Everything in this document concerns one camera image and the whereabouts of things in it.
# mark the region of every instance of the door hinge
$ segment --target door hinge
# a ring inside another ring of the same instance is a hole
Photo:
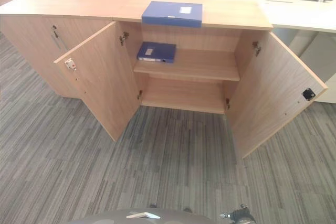
[[[314,91],[312,91],[310,88],[307,88],[306,90],[304,90],[302,95],[307,101],[310,101],[311,99],[313,99],[316,96]]]
[[[229,99],[229,98],[226,98],[226,99],[225,99],[225,102],[226,102],[226,107],[227,107],[227,109],[230,109],[230,99]]]
[[[137,99],[140,99],[140,97],[142,96],[142,90],[139,90],[139,94],[136,96]]]
[[[123,32],[122,36],[119,36],[120,44],[122,46],[124,45],[125,40],[127,40],[129,36],[130,36],[130,34],[126,31]]]
[[[254,50],[255,50],[255,55],[256,55],[256,57],[257,57],[257,56],[259,55],[260,51],[261,51],[261,46],[260,46],[260,44],[259,44],[258,41],[254,41],[254,42],[252,43],[252,46],[253,46],[253,48],[254,48]]]

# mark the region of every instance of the striped carpet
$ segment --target striped carpet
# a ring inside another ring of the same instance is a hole
[[[336,223],[336,104],[314,103],[243,161],[226,118],[140,107],[114,143],[0,35],[0,223],[66,223],[133,207],[218,223],[247,204],[258,223]]]

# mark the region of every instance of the white label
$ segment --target white label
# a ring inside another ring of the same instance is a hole
[[[152,58],[139,58],[139,60],[144,60],[144,61],[157,61],[157,59],[152,59]]]
[[[180,8],[180,13],[183,13],[183,14],[190,14],[190,13],[191,13],[191,9],[192,9],[191,6],[190,6],[190,7],[183,7],[183,6],[181,6],[181,8]]]
[[[145,55],[152,55],[153,48],[147,48]]]

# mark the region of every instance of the open cabinet door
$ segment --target open cabinet door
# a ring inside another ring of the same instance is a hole
[[[253,42],[258,41],[257,54]],[[273,33],[244,31],[236,60],[242,72],[227,118],[237,153],[246,157],[310,105],[327,86]],[[308,101],[303,92],[315,95]]]
[[[83,102],[116,141],[140,105],[133,70],[112,22],[54,61]],[[76,70],[65,62],[72,59]]]

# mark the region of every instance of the magnetic door catch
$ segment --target magnetic door catch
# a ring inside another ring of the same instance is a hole
[[[307,88],[306,90],[304,90],[302,95],[307,101],[310,101],[311,99],[313,99],[316,96],[314,91],[312,91],[310,88]]]

